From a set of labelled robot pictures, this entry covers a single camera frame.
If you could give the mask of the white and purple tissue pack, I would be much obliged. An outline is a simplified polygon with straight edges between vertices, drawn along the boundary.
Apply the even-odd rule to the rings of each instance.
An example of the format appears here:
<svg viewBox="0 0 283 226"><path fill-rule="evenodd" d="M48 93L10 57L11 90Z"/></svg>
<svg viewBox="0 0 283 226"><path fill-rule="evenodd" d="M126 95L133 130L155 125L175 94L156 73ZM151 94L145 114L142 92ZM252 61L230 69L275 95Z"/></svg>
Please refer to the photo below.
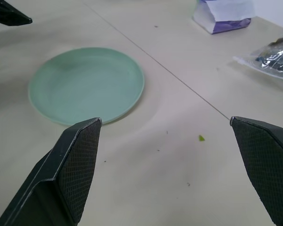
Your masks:
<svg viewBox="0 0 283 226"><path fill-rule="evenodd" d="M255 16L252 0L197 0L193 20L210 34L243 29Z"/></svg>

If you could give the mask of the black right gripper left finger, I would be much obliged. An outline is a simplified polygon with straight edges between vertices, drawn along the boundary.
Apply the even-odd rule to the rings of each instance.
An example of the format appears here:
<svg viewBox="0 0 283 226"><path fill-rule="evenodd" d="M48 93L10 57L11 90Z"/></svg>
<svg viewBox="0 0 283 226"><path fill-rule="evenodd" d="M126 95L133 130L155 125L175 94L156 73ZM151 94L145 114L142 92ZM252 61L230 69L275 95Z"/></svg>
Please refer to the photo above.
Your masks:
<svg viewBox="0 0 283 226"><path fill-rule="evenodd" d="M33 167L0 226L77 226L95 170L101 118L74 124Z"/></svg>

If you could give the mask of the clear plastic bag dark contents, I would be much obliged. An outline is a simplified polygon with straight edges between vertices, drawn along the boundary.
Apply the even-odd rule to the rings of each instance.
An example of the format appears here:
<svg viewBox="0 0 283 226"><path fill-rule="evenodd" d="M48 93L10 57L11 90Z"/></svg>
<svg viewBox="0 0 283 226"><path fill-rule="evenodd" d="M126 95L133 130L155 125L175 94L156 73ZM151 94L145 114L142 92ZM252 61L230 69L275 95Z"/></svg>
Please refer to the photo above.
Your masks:
<svg viewBox="0 0 283 226"><path fill-rule="evenodd" d="M283 37L248 56L235 56L233 59L241 65L283 80Z"/></svg>

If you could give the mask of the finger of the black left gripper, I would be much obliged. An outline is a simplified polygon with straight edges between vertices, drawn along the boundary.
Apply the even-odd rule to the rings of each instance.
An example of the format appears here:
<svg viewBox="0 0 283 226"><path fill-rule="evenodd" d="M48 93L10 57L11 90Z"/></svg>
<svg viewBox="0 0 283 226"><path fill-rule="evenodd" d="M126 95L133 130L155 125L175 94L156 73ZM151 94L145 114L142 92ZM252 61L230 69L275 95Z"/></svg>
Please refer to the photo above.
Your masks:
<svg viewBox="0 0 283 226"><path fill-rule="evenodd" d="M6 26L22 26L31 24L32 22L33 20L30 17L17 10L5 0L0 0L0 24Z"/></svg>

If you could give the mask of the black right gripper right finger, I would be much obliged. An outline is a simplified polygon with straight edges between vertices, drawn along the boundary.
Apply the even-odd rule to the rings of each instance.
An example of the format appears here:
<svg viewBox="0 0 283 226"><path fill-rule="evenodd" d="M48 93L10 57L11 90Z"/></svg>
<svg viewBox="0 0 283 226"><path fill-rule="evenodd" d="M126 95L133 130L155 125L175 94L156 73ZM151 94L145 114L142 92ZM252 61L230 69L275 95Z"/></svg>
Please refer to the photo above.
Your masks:
<svg viewBox="0 0 283 226"><path fill-rule="evenodd" d="M275 226L283 226L283 128L230 119L247 175Z"/></svg>

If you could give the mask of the light green round plate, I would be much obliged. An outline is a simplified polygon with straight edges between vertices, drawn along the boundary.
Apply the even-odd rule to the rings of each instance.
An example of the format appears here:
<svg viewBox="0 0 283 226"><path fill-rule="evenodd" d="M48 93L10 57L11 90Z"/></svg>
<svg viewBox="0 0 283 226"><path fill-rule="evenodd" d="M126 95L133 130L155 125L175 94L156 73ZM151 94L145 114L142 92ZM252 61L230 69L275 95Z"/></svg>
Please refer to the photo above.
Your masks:
<svg viewBox="0 0 283 226"><path fill-rule="evenodd" d="M52 122L71 126L91 118L115 121L139 101L141 67L110 48L79 48L45 62L31 78L31 105Z"/></svg>

